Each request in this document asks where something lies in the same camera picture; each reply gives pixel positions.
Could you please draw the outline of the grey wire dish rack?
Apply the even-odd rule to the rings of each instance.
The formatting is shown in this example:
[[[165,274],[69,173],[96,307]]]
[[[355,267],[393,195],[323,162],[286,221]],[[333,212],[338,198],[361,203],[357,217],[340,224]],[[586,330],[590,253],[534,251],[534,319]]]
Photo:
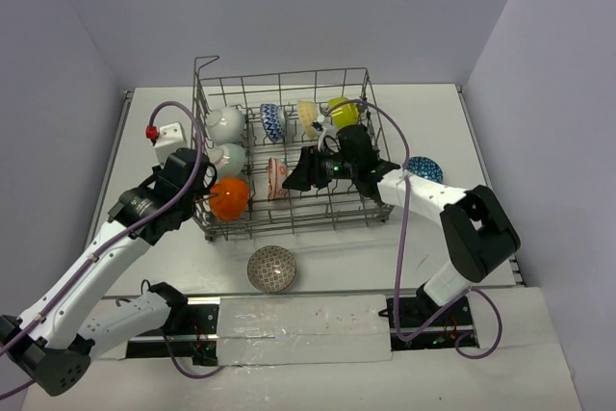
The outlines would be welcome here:
[[[214,150],[215,116],[239,114],[235,144],[248,200],[238,218],[218,217],[209,200],[194,221],[208,241],[302,228],[386,221],[393,211],[376,189],[391,157],[363,66],[213,77],[217,56],[195,58],[192,112]]]

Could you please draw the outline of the teal patterned bowl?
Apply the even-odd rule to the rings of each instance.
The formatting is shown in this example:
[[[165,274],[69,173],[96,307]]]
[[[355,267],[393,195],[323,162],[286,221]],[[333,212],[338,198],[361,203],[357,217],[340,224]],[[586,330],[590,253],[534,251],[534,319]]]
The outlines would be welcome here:
[[[238,177],[244,168],[245,151],[237,144],[215,146],[209,150],[208,156],[217,170],[218,179]]]

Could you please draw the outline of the orange geometric patterned bowl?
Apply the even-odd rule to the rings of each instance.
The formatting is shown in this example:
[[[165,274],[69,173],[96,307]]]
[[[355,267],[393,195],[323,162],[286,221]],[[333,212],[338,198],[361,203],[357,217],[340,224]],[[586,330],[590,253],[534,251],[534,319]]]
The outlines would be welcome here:
[[[209,207],[216,218],[223,222],[239,218],[247,207],[249,187],[240,178],[224,178],[210,191]]]

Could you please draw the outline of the blue zigzag patterned bowl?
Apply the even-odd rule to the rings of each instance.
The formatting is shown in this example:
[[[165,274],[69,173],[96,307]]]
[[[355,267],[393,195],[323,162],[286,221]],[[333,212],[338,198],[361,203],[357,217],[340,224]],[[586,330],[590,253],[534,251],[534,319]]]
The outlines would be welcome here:
[[[282,107],[273,103],[264,103],[260,106],[260,118],[264,132],[272,143],[285,138],[286,114]]]

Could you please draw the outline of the white bowl yellow flower pattern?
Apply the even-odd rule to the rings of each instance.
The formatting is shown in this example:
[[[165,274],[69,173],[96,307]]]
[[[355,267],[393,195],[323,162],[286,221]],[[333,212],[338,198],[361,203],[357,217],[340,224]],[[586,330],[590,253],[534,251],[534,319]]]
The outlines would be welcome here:
[[[318,106],[309,100],[298,100],[296,103],[299,122],[304,130],[304,134],[310,140],[315,140],[319,132],[313,127],[313,122],[318,118]]]

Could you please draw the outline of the plain white bowl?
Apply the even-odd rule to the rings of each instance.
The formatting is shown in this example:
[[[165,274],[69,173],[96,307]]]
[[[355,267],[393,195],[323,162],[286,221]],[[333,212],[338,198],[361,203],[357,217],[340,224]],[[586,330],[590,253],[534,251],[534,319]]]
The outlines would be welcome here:
[[[214,143],[234,143],[242,136],[244,115],[235,107],[215,109],[206,116],[205,124]]]

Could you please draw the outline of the grey brown patterned bowl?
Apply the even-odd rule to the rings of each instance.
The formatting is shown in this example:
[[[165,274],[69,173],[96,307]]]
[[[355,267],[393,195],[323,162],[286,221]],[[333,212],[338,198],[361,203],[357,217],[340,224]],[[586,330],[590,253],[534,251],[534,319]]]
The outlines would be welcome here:
[[[297,264],[288,249],[278,245],[266,245],[257,249],[247,263],[250,284],[265,294],[285,291],[295,281]]]

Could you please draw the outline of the blue triangle patterned bowl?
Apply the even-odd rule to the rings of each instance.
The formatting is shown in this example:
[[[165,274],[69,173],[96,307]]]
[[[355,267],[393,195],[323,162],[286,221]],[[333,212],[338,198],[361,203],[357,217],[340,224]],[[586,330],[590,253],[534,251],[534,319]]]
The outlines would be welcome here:
[[[412,174],[423,179],[443,184],[444,172],[432,159],[425,156],[413,156],[406,163],[405,168]]]

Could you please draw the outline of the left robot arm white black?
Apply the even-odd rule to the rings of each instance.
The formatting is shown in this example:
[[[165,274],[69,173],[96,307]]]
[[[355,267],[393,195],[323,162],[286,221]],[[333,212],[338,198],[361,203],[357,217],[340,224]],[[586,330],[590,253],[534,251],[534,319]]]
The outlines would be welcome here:
[[[201,149],[179,148],[137,187],[124,192],[107,221],[63,277],[19,316],[1,318],[1,352],[49,396],[72,388],[93,359],[150,330],[170,335],[189,316],[188,299],[168,283],[104,316],[92,310],[118,278],[167,232],[192,218],[210,192],[214,165]]]

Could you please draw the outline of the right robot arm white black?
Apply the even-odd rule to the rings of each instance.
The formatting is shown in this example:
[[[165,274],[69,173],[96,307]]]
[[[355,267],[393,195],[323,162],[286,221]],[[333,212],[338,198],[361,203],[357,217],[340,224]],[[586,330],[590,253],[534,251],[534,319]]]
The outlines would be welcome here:
[[[399,206],[405,217],[414,213],[440,225],[449,260],[414,298],[415,315],[425,323],[442,323],[456,296],[485,279],[521,247],[517,231],[490,188],[479,185],[465,190],[412,174],[382,159],[363,125],[341,129],[336,139],[335,150],[326,143],[304,146],[283,187],[307,192],[333,180],[349,180],[379,205]]]

